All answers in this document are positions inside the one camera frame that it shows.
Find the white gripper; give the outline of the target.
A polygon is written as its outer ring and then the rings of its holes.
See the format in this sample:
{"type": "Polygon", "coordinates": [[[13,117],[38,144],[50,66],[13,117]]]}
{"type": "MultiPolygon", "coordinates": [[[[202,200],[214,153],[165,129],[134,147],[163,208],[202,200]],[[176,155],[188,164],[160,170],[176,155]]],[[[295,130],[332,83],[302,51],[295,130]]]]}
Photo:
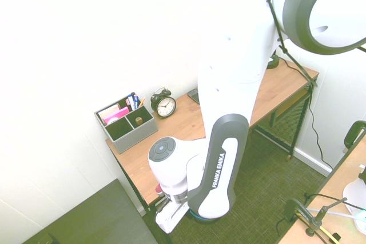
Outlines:
{"type": "Polygon", "coordinates": [[[175,203],[165,198],[157,207],[155,222],[160,229],[170,234],[189,210],[187,202],[175,203]]]}

